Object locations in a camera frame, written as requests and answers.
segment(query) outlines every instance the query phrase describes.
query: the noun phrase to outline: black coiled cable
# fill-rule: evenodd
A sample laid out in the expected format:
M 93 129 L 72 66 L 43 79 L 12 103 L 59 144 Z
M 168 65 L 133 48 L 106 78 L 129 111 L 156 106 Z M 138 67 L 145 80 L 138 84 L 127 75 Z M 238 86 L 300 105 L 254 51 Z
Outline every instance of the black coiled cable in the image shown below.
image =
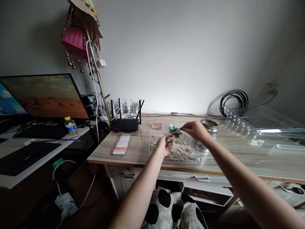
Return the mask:
M 225 94 L 221 100 L 220 100 L 220 106 L 219 106 L 219 111 L 220 113 L 224 116 L 227 117 L 227 115 L 224 112 L 225 104 L 228 99 L 230 98 L 236 98 L 238 101 L 238 115 L 242 117 L 246 111 L 248 110 L 248 105 L 249 105 L 249 100 L 248 96 L 244 91 L 241 90 L 232 90 L 229 91 L 227 94 Z

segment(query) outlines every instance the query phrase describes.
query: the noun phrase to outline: metal can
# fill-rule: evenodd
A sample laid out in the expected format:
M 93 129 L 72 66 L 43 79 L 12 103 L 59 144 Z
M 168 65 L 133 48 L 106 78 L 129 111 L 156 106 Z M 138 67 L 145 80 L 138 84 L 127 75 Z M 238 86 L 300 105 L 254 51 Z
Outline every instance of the metal can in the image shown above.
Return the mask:
M 215 139 L 218 134 L 218 124 L 210 119 L 201 119 L 200 122 L 205 126 L 207 131 L 210 133 L 210 135 Z M 203 145 L 201 142 L 195 140 L 194 146 L 196 150 L 202 152 L 202 153 L 208 153 L 210 152 L 205 145 Z

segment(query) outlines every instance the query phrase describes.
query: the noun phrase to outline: desktop wallpaper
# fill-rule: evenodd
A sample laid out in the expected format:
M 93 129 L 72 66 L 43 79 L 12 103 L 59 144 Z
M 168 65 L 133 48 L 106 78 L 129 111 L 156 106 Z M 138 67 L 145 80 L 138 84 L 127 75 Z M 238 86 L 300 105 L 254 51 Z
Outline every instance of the desktop wallpaper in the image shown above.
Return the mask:
M 0 80 L 34 117 L 88 119 L 69 75 L 3 77 Z
M 1 115 L 27 115 L 27 112 L 0 83 L 0 116 Z

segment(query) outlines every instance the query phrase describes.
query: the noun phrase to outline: cow print cushion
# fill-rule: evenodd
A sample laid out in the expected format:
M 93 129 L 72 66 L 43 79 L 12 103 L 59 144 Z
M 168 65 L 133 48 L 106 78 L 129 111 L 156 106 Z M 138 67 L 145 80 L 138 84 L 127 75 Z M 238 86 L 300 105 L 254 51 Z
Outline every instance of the cow print cushion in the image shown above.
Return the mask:
M 141 228 L 207 229 L 207 225 L 189 195 L 158 187 L 152 194 Z

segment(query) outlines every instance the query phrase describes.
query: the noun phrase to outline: water bottle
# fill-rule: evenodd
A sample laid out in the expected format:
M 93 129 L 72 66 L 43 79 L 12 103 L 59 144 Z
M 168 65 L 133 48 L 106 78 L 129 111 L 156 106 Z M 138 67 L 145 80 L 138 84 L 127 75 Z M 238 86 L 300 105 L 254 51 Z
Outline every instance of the water bottle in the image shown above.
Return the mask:
M 66 121 L 64 123 L 65 127 L 68 129 L 69 135 L 77 135 L 78 129 L 75 124 L 75 121 L 72 120 L 69 116 L 64 118 Z

